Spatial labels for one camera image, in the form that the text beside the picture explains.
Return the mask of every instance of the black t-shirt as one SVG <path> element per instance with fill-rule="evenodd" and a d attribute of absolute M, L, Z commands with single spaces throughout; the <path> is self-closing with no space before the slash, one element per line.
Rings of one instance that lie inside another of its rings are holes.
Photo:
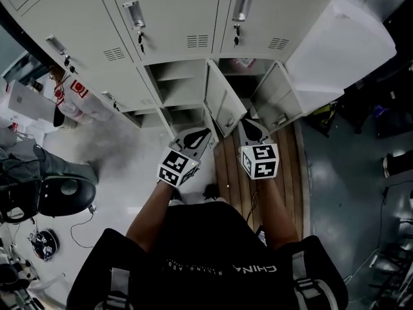
<path fill-rule="evenodd" d="M 345 285 L 315 236 L 274 252 L 224 202 L 176 205 L 168 208 L 150 253 L 118 232 L 105 230 L 75 280 L 67 309 L 94 309 L 103 301 L 113 267 L 130 271 L 129 297 L 135 309 L 248 303 L 298 309 L 292 255 L 299 251 L 305 251 L 308 277 L 326 281 L 339 308 L 345 309 Z"/>

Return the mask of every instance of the fiducial marker cube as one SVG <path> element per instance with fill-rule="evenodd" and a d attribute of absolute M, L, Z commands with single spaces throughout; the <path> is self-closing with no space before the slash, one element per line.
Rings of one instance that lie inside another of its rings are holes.
<path fill-rule="evenodd" d="M 242 146 L 239 159 L 251 179 L 274 178 L 277 175 L 279 156 L 275 143 Z"/>
<path fill-rule="evenodd" d="M 200 161 L 194 161 L 167 147 L 162 153 L 161 163 L 157 166 L 156 175 L 158 179 L 174 187 L 179 187 L 194 175 L 200 164 Z"/>

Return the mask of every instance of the shoe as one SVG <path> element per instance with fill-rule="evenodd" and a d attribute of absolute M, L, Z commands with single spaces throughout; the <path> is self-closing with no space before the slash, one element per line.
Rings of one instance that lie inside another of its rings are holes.
<path fill-rule="evenodd" d="M 383 172 L 384 172 L 386 178 L 390 177 L 390 174 L 388 173 L 388 170 L 387 170 L 388 157 L 389 157 L 389 155 L 387 155 L 385 158 L 383 158 Z"/>
<path fill-rule="evenodd" d="M 205 187 L 205 192 L 202 194 L 207 199 L 218 199 L 219 198 L 219 188 L 215 183 L 210 183 Z"/>
<path fill-rule="evenodd" d="M 170 201 L 172 201 L 172 200 L 182 201 L 181 193 L 178 191 L 178 189 L 174 189 L 172 191 L 172 194 L 170 196 Z"/>

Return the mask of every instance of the wooden floor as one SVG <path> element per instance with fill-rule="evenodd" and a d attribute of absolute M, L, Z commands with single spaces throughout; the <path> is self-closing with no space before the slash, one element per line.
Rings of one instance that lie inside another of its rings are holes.
<path fill-rule="evenodd" d="M 303 191 L 297 152 L 294 126 L 287 125 L 272 134 L 278 144 L 279 167 L 275 181 L 285 207 L 293 219 L 299 239 L 303 238 Z M 253 231 L 261 225 L 259 204 L 257 203 L 257 184 L 251 180 L 238 160 L 239 135 L 237 129 L 222 139 L 214 149 L 217 182 L 220 195 L 247 219 Z"/>

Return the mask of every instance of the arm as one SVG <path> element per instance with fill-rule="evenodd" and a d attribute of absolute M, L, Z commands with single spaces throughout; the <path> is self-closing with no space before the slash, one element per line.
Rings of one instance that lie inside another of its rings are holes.
<path fill-rule="evenodd" d="M 286 243 L 299 241 L 296 227 L 288 215 L 274 179 L 259 180 L 258 187 L 259 206 L 268 247 L 276 250 Z"/>
<path fill-rule="evenodd" d="M 173 186 L 160 181 L 129 227 L 126 237 L 149 252 L 162 227 Z"/>

